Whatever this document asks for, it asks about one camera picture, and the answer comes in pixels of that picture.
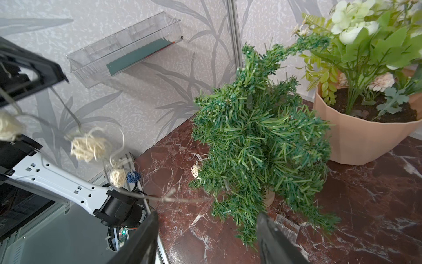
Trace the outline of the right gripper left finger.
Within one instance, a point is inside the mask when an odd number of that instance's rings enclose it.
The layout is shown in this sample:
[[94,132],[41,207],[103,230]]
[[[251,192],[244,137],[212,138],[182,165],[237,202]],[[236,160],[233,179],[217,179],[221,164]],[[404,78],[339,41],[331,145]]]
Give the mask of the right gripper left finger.
[[107,264],[154,264],[158,247],[158,214],[152,211]]

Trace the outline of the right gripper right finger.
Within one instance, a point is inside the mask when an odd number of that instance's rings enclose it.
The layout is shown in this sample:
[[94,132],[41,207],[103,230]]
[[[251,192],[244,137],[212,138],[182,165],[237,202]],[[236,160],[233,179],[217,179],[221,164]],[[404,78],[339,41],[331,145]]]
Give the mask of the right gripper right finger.
[[264,212],[257,217],[257,239],[262,264],[309,263]]

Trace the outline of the small green christmas tree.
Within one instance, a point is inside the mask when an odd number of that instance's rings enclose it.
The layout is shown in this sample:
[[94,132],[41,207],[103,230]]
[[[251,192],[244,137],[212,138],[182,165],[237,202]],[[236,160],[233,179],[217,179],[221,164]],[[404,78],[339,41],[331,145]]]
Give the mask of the small green christmas tree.
[[303,104],[295,77],[270,79],[288,57],[328,44],[327,37],[312,34],[264,53],[244,45],[244,66],[236,80],[195,100],[199,110],[192,137],[209,152],[190,185],[213,195],[212,215],[231,218],[245,246],[257,239],[257,217],[266,210],[267,192],[281,196],[292,211],[326,233],[340,221],[315,202],[328,173],[329,124]]

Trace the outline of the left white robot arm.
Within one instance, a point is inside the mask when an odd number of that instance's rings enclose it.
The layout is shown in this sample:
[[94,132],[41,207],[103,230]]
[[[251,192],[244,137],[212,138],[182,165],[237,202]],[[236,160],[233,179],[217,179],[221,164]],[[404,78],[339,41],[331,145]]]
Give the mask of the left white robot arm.
[[42,145],[22,135],[1,142],[1,180],[14,180],[74,202],[111,227],[137,228],[146,217],[140,200],[87,182],[55,166],[39,151]]

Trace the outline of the green circuit board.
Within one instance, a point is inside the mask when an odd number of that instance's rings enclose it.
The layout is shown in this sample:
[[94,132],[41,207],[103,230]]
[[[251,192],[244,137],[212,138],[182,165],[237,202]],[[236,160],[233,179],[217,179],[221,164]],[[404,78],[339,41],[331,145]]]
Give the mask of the green circuit board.
[[114,228],[114,241],[116,250],[119,250],[129,240],[129,229],[125,227]]

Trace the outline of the clear battery box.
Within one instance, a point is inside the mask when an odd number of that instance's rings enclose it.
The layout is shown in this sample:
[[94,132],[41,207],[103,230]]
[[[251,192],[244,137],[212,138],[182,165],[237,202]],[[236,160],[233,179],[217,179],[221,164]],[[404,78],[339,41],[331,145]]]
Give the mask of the clear battery box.
[[292,244],[296,244],[300,232],[299,225],[288,220],[286,217],[280,214],[277,214],[275,224]]

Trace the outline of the potted white flower plant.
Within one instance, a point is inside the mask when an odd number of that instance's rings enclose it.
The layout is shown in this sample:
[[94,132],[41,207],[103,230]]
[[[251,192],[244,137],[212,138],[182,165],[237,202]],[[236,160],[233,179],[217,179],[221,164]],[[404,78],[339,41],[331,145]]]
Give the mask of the potted white flower plant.
[[293,34],[327,40],[303,59],[332,161],[364,165],[421,128],[421,1],[339,1]]

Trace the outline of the clear plastic wall tray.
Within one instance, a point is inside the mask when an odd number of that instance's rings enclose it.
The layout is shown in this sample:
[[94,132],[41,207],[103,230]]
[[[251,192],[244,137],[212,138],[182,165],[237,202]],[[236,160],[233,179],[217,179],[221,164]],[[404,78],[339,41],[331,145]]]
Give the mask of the clear plastic wall tray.
[[183,39],[181,20],[161,12],[67,55],[70,72],[89,89]]

